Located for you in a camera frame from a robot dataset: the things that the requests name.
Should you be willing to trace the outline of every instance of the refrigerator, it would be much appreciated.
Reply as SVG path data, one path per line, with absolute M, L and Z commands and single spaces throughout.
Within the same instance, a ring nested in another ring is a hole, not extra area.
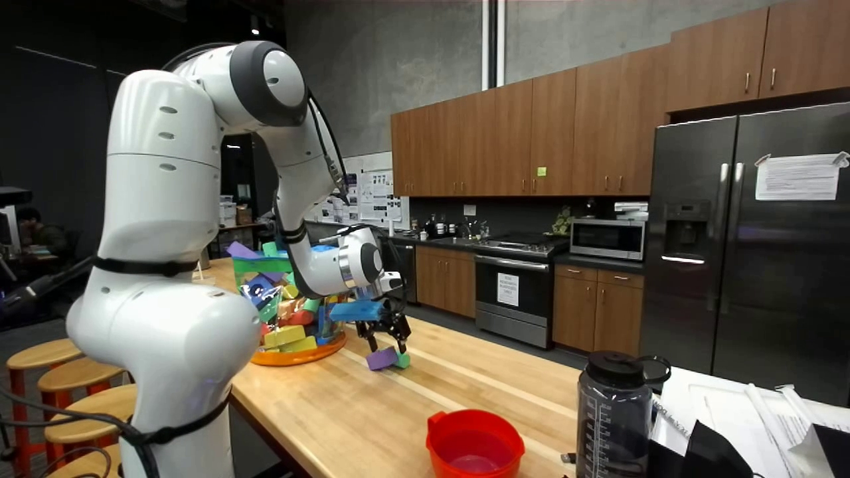
M 850 103 L 657 131 L 639 352 L 850 404 Z

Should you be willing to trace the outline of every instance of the bowl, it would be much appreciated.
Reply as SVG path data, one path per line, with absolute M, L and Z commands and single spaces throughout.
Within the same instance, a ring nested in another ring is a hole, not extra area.
M 439 478 L 513 478 L 525 454 L 520 434 L 484 409 L 427 418 L 424 446 Z

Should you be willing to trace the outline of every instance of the purple object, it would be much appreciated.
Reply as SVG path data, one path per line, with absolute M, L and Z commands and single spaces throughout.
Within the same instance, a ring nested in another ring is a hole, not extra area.
M 374 352 L 371 356 L 366 356 L 366 365 L 371 372 L 390 370 L 396 368 L 396 362 L 398 362 L 396 349 Z
M 230 243 L 230 246 L 229 246 L 229 256 L 230 256 L 230 257 L 263 257 L 261 253 L 245 248 L 241 243 Z

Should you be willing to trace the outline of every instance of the kitchen countertop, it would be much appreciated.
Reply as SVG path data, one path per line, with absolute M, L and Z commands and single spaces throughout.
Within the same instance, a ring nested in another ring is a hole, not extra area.
M 467 253 L 497 253 L 493 248 L 487 248 L 487 243 L 473 243 L 473 240 L 427 240 L 419 243 L 417 236 L 387 236 L 390 243 L 398 246 L 419 246 L 419 248 L 447 248 L 447 251 L 467 251 Z M 585 265 L 585 269 L 605 269 L 605 271 L 630 271 L 630 275 L 643 275 L 643 264 L 634 261 L 607 261 L 607 257 L 587 257 L 587 256 L 570 256 L 561 253 L 554 256 L 554 265 L 569 264 L 569 265 Z
M 205 275 L 236 291 L 229 261 L 212 261 Z M 517 475 L 570 475 L 561 454 L 577 449 L 578 370 L 419 319 L 408 325 L 403 372 L 370 372 L 370 346 L 346 328 L 348 344 L 330 360 L 247 365 L 230 398 L 307 475 L 432 475 L 427 418 L 455 409 L 488 409 L 517 427 L 525 441 Z
M 554 265 L 578 265 L 578 269 L 605 269 L 623 275 L 643 275 L 643 264 L 634 261 L 607 261 L 607 257 L 587 257 L 587 256 L 554 256 Z

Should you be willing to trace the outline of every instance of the wooden stool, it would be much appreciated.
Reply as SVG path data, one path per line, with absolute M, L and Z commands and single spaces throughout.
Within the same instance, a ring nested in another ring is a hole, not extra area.
M 27 372 L 46 372 L 46 370 L 58 368 L 64 362 L 71 362 L 76 356 L 81 356 L 81 352 L 71 340 L 50 340 L 50 344 L 40 344 L 40 346 L 31 346 L 27 352 L 14 353 L 4 362 L 11 393 L 27 396 Z M 23 404 L 14 404 L 11 415 L 16 423 L 27 423 Z M 31 441 L 30 427 L 16 427 L 14 469 L 22 478 L 30 478 L 31 457 L 40 453 L 46 453 L 46 443 Z
M 112 415 L 123 423 L 129 419 L 135 409 L 135 382 L 107 388 L 95 396 L 84 396 L 67 408 L 68 413 L 84 413 L 84 415 Z M 64 449 L 74 449 L 81 443 L 115 443 L 116 427 L 97 419 L 76 419 L 64 426 L 46 427 L 47 441 L 47 457 L 50 465 L 62 465 Z
M 108 454 L 108 465 L 100 453 L 89 453 L 89 454 L 81 454 L 74 462 L 58 469 L 47 478 L 103 475 L 107 469 L 108 469 L 108 474 L 103 478 L 116 478 L 116 465 L 123 462 L 123 453 L 116 443 L 107 446 L 103 453 Z
M 100 393 L 108 388 L 108 380 L 120 377 L 123 370 L 115 365 L 100 365 L 92 360 L 74 360 L 62 368 L 54 368 L 38 380 L 38 390 L 42 393 L 42 404 L 67 409 L 71 404 L 71 393 L 84 390 L 88 396 Z M 64 446 L 47 446 L 47 462 L 64 461 Z

